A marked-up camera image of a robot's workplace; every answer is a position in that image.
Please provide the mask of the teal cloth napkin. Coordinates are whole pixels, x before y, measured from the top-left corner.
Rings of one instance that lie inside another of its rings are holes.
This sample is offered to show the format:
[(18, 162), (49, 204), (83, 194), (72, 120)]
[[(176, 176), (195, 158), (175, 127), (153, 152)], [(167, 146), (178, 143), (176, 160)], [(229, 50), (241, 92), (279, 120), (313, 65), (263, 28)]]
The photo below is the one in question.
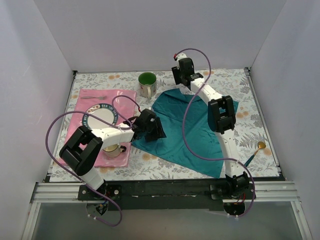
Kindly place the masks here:
[(208, 107), (200, 97), (171, 89), (153, 103), (166, 138), (146, 142), (135, 140), (134, 147), (173, 164), (219, 178), (223, 157), (221, 147), (207, 120)]

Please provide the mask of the gold spoon teal handle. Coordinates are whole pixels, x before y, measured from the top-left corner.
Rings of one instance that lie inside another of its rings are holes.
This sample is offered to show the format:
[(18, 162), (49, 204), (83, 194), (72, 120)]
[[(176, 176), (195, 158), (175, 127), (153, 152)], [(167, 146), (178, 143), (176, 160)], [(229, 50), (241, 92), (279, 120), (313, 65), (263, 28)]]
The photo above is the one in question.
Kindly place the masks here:
[(256, 154), (258, 153), (259, 150), (261, 149), (265, 149), (266, 148), (266, 143), (263, 141), (259, 141), (257, 143), (257, 150), (252, 154), (252, 156), (245, 162), (244, 166), (248, 167), (249, 164), (251, 163), (251, 161), (254, 159), (254, 157), (256, 156)]

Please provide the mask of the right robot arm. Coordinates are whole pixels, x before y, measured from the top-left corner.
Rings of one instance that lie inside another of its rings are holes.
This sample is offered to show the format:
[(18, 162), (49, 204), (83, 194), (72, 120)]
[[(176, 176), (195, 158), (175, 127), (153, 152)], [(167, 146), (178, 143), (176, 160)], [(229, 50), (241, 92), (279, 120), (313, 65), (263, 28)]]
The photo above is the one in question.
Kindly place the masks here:
[(207, 84), (205, 78), (196, 73), (191, 58), (184, 53), (176, 54), (177, 66), (172, 73), (175, 84), (182, 84), (207, 104), (207, 122), (220, 144), (224, 166), (225, 186), (221, 192), (232, 199), (242, 196), (249, 188), (250, 179), (239, 162), (239, 154), (235, 142), (235, 108), (231, 96), (223, 96)]

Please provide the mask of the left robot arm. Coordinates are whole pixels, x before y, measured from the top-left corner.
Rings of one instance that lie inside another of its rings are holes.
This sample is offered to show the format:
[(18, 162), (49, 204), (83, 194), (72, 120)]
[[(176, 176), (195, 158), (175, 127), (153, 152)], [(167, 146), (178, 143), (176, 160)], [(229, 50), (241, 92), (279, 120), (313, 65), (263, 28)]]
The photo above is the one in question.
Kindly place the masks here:
[(95, 200), (106, 196), (106, 187), (102, 176), (94, 164), (102, 149), (122, 143), (130, 143), (144, 138), (153, 142), (166, 138), (160, 118), (150, 109), (144, 109), (117, 126), (89, 129), (78, 127), (59, 152), (60, 158), (74, 171), (89, 188), (89, 194)]

